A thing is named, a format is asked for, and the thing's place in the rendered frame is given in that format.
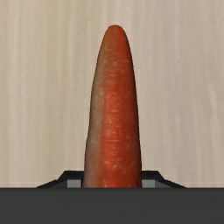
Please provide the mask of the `orange carrot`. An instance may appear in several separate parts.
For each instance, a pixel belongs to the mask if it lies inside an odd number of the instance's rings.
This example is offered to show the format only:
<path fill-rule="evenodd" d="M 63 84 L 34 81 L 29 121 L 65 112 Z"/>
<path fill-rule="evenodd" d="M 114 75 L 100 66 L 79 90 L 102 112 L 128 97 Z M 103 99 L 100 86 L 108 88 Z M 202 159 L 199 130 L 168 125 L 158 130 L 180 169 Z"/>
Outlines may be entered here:
<path fill-rule="evenodd" d="M 137 91 L 130 44 L 111 25 L 98 54 L 90 103 L 84 187 L 140 187 Z"/>

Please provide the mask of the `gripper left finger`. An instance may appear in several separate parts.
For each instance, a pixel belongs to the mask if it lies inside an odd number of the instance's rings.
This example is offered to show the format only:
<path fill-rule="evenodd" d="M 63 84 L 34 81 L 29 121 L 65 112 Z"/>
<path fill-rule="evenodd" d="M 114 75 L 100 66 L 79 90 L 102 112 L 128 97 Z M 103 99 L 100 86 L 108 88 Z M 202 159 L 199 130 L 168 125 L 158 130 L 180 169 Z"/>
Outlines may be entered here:
<path fill-rule="evenodd" d="M 64 171 L 58 179 L 52 180 L 38 188 L 81 188 L 84 171 Z"/>

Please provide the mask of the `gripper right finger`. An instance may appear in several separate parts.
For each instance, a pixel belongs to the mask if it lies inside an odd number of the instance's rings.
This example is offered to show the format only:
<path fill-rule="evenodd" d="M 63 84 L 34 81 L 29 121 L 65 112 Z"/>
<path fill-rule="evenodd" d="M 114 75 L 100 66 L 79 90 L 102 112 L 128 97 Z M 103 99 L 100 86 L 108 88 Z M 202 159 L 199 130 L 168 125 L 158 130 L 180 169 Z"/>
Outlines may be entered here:
<path fill-rule="evenodd" d="M 143 188 L 183 188 L 182 185 L 163 178 L 159 171 L 142 171 Z"/>

